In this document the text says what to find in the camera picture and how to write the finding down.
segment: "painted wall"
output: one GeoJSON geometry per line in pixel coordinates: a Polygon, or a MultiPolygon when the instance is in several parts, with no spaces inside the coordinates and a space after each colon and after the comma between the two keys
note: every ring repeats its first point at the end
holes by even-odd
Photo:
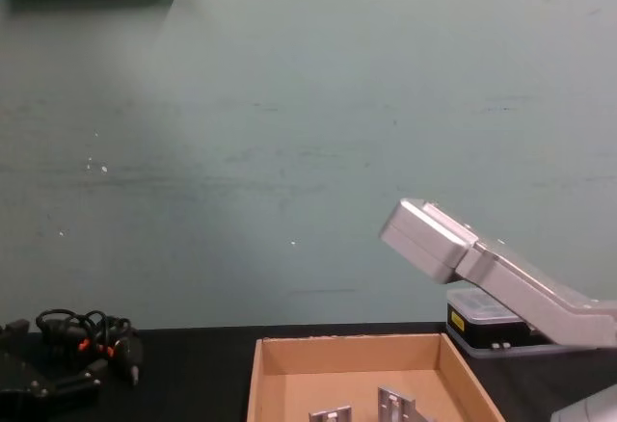
{"type": "Polygon", "coordinates": [[[437,200],[617,298],[617,0],[0,0],[0,322],[440,320],[437,200]]]}

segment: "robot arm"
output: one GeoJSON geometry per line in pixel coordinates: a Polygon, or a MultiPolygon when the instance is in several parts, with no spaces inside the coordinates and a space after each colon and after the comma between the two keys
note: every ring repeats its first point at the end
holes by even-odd
{"type": "MultiPolygon", "coordinates": [[[[617,348],[617,302],[589,299],[551,279],[437,205],[403,199],[381,238],[439,283],[471,282],[555,343],[617,348]]],[[[617,421],[617,385],[556,412],[551,422],[617,421]]]]}

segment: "cardboard box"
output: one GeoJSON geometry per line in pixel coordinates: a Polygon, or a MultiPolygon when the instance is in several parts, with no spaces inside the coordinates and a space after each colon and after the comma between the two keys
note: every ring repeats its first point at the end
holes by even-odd
{"type": "Polygon", "coordinates": [[[259,340],[247,422],[308,422],[347,405],[353,422],[377,422],[378,386],[437,422],[504,422],[445,334],[259,340]]]}

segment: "black table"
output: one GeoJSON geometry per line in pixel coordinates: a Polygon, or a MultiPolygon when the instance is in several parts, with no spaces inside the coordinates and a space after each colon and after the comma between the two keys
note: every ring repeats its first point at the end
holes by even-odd
{"type": "MultiPolygon", "coordinates": [[[[109,378],[97,406],[53,420],[244,422],[258,338],[437,331],[443,324],[143,331],[146,367],[137,388],[109,378]]],[[[31,342],[26,356],[50,371],[39,344],[31,342]]],[[[508,422],[549,422],[556,409],[617,383],[617,352],[466,359],[508,422]]]]}

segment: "metal bracket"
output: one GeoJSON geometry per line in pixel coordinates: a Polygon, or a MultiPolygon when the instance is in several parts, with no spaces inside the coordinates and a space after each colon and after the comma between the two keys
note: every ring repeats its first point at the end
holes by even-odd
{"type": "Polygon", "coordinates": [[[377,401],[379,422],[435,422],[416,410],[416,400],[410,400],[385,388],[378,389],[377,401]]]}
{"type": "Polygon", "coordinates": [[[309,414],[308,422],[351,422],[351,406],[309,414]]]}

